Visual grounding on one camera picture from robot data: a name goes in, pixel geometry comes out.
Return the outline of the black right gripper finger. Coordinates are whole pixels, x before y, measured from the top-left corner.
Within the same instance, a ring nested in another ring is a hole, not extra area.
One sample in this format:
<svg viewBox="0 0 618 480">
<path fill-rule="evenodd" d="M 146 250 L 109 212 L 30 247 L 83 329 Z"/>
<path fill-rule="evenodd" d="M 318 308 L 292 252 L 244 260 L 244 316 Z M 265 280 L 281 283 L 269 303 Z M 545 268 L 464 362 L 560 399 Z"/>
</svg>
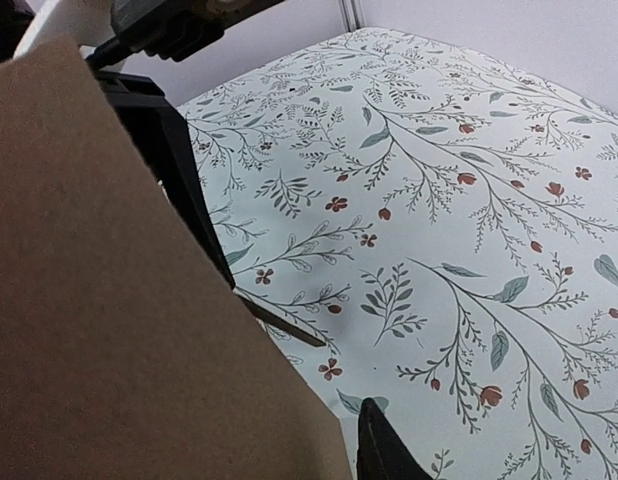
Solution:
<svg viewBox="0 0 618 480">
<path fill-rule="evenodd" d="M 417 463 L 379 405 L 365 398 L 358 415 L 358 480 L 432 480 Z"/>
</svg>

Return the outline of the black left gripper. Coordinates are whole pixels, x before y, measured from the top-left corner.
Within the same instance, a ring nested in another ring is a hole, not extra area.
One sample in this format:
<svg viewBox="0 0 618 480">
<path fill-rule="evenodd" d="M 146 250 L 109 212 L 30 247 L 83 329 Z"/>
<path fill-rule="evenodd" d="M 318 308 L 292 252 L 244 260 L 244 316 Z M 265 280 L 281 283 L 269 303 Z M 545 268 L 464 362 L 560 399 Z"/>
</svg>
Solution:
<svg viewBox="0 0 618 480">
<path fill-rule="evenodd" d="M 114 1 L 114 36 L 87 57 L 92 68 L 115 65 L 139 52 L 181 62 L 221 39 L 229 28 L 279 0 Z M 102 92 L 167 198 L 230 288 L 235 280 L 203 196 L 188 124 L 148 77 L 96 72 Z"/>
</svg>

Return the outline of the brown cardboard box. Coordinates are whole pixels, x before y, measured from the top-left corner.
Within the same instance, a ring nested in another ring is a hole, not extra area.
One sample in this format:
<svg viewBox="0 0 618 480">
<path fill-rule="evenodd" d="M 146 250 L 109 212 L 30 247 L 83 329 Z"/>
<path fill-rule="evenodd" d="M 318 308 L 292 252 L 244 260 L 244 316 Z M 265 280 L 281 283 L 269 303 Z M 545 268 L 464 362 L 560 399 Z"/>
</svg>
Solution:
<svg viewBox="0 0 618 480">
<path fill-rule="evenodd" d="M 0 479 L 348 479 L 76 45 L 0 65 Z"/>
</svg>

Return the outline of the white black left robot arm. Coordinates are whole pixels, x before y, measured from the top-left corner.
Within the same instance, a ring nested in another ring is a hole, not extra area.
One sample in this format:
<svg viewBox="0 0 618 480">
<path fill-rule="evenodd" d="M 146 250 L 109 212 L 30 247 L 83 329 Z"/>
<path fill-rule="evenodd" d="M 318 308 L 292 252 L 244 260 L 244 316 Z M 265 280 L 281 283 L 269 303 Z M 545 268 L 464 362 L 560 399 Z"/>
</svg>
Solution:
<svg viewBox="0 0 618 480">
<path fill-rule="evenodd" d="M 168 199 L 229 285 L 235 283 L 207 210 L 188 124 L 148 77 L 118 72 L 145 53 L 181 62 L 220 40 L 230 27 L 271 1 L 113 0 L 0 1 L 0 63 L 57 35 L 82 47 L 101 90 Z"/>
</svg>

